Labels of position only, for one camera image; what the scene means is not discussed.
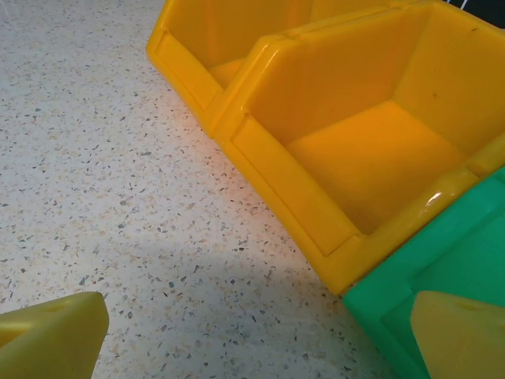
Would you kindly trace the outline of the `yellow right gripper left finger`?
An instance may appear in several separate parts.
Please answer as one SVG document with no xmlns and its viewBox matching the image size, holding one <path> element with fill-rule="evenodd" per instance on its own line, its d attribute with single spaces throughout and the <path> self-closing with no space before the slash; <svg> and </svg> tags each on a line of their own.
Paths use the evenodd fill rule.
<svg viewBox="0 0 505 379">
<path fill-rule="evenodd" d="M 0 314 L 0 379 L 91 379 L 109 315 L 99 292 Z"/>
</svg>

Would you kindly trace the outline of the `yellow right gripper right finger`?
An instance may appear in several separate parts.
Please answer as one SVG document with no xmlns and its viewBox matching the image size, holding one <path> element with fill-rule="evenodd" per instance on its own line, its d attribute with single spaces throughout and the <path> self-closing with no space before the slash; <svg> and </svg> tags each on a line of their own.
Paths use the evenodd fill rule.
<svg viewBox="0 0 505 379">
<path fill-rule="evenodd" d="M 410 324 L 431 379 L 505 379 L 505 307 L 422 291 Z"/>
</svg>

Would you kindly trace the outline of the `green plastic bin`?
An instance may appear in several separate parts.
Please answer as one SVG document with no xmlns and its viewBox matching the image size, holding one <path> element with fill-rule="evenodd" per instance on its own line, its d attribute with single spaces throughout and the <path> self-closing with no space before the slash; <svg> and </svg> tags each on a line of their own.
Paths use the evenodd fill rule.
<svg viewBox="0 0 505 379">
<path fill-rule="evenodd" d="M 344 296 L 401 379 L 428 379 L 410 327 L 420 291 L 505 306 L 505 167 L 463 194 Z"/>
</svg>

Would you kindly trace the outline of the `yellow plastic bin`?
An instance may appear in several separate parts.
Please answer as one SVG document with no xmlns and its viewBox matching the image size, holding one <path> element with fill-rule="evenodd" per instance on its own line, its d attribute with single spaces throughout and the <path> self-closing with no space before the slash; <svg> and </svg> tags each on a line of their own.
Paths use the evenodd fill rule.
<svg viewBox="0 0 505 379">
<path fill-rule="evenodd" d="M 505 31 L 441 0 L 253 53 L 215 140 L 336 294 L 505 166 Z"/>
<path fill-rule="evenodd" d="M 413 0 L 166 0 L 146 46 L 166 78 L 214 137 L 221 118 L 267 49 L 297 32 L 378 13 Z"/>
</svg>

